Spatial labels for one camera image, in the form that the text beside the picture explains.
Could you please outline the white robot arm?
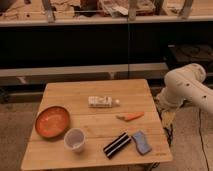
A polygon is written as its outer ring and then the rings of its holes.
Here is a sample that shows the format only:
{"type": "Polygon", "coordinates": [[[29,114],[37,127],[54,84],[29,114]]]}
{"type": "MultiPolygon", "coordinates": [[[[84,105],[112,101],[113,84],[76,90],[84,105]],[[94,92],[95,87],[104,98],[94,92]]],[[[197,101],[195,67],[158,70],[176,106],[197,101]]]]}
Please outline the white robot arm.
{"type": "Polygon", "coordinates": [[[178,108],[188,100],[213,115],[213,89],[203,84],[205,69],[197,63],[169,71],[164,77],[165,87],[157,95],[164,109],[178,108]]]}

